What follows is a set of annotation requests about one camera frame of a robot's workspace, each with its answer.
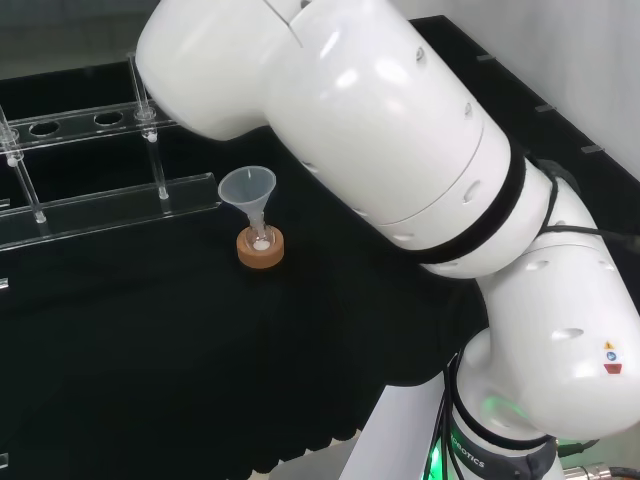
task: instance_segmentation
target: black table surface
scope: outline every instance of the black table surface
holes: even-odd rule
[[[500,126],[574,174],[596,222],[640,231],[640,186],[444,17],[415,27]],[[9,118],[133,100],[126,64],[0,82]],[[161,132],[169,178],[264,165],[285,261],[243,268],[228,207],[0,255],[0,453],[15,479],[246,479],[350,438],[486,326],[473,282],[428,274],[313,179],[268,128]],[[137,135],[29,153],[41,200],[151,181]],[[6,166],[0,197],[20,201]],[[610,246],[636,304],[640,259]],[[453,299],[456,309],[447,312]],[[439,346],[438,339],[443,341]]]

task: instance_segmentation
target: green led light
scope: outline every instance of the green led light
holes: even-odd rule
[[[433,449],[431,453],[431,470],[429,471],[429,479],[428,480],[442,480],[442,459],[440,458],[440,443],[436,448]]]

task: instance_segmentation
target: cable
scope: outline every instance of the cable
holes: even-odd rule
[[[572,443],[569,445],[560,445],[558,446],[558,457],[564,458],[569,457],[571,455],[576,455],[578,453],[582,453],[588,448],[593,447],[600,440],[591,440],[587,443]]]
[[[612,477],[622,478],[638,478],[640,479],[640,470],[635,468],[609,467]]]
[[[462,355],[462,351],[460,351],[452,360],[451,363],[455,363],[456,368],[455,371],[458,371],[458,363],[460,362],[460,358]],[[456,458],[456,452],[453,449],[453,441],[451,440],[451,425],[453,424],[453,401],[451,400],[451,382],[455,381],[451,379],[451,375],[449,372],[449,366],[447,366],[447,370],[445,372],[443,372],[445,377],[444,377],[444,394],[445,394],[445,399],[446,399],[446,413],[447,413],[447,418],[446,418],[446,423],[445,423],[445,432],[444,432],[444,442],[447,444],[447,448],[449,449],[450,453],[451,453],[451,463],[453,464],[453,468],[456,471],[456,475],[458,476],[458,478],[460,480],[464,480],[464,475],[462,474],[462,470],[460,470],[460,465],[458,465],[458,459]]]
[[[431,462],[433,460],[433,451],[438,445],[438,439],[440,438],[442,431],[442,415],[444,412],[444,394],[442,394],[442,399],[440,400],[440,408],[438,408],[438,415],[436,415],[436,423],[433,427],[433,435],[431,436],[431,445],[429,446],[429,452],[427,455],[427,464],[424,467],[424,477],[425,479],[429,478],[431,474]]]
[[[621,243],[627,250],[630,252],[640,254],[640,235],[625,235],[621,233],[608,232],[606,230],[601,230],[599,228],[587,228],[587,227],[578,227],[573,225],[554,225],[549,226],[549,220],[551,219],[551,215],[556,206],[556,201],[558,200],[558,178],[557,176],[546,168],[544,165],[539,164],[538,168],[542,173],[544,173],[549,180],[551,180],[551,194],[549,196],[549,206],[547,207],[547,213],[545,215],[544,221],[542,222],[542,228],[538,233],[538,236],[544,235],[545,233],[563,233],[563,232],[572,232],[572,233],[583,233],[585,235],[597,235],[602,237],[604,240],[609,240],[612,242]]]

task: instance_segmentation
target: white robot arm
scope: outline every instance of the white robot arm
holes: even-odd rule
[[[478,279],[490,330],[457,384],[482,427],[583,440],[640,420],[640,321],[604,242],[539,235],[595,228],[589,212],[559,180],[547,221],[547,175],[387,0],[163,0],[137,64],[185,127],[227,140],[270,125],[425,268]]]

